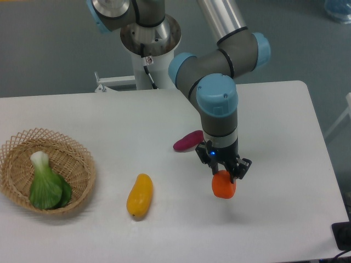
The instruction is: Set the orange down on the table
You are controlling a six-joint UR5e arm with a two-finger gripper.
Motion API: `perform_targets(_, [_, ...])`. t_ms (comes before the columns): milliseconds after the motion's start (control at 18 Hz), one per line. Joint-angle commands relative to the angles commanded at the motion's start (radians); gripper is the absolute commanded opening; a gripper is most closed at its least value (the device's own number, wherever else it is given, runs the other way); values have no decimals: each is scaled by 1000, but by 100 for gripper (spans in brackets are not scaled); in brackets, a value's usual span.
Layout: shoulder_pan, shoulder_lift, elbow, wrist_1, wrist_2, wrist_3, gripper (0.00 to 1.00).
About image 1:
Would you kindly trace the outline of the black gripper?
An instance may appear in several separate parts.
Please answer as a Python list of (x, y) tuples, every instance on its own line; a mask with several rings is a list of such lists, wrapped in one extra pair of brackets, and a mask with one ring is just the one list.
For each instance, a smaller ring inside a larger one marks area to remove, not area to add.
[(208, 165), (212, 175), (218, 172), (218, 163), (229, 168), (230, 182), (243, 179), (249, 170), (252, 161), (247, 158), (238, 158), (238, 135), (213, 136), (204, 134), (203, 142), (195, 149), (200, 161)]

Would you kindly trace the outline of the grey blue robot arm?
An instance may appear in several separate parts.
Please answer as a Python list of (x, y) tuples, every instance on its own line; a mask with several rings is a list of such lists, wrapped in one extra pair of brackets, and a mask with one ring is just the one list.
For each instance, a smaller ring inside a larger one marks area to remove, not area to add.
[(266, 64), (268, 40), (248, 30), (235, 1), (199, 1), (214, 34), (217, 49), (203, 57), (174, 54), (180, 26), (165, 12), (164, 1), (88, 1), (88, 9), (103, 33), (120, 31), (132, 58), (139, 90), (177, 88), (201, 117), (204, 141), (196, 147), (213, 173), (223, 165), (231, 182), (251, 166), (238, 153), (238, 94), (234, 79)]

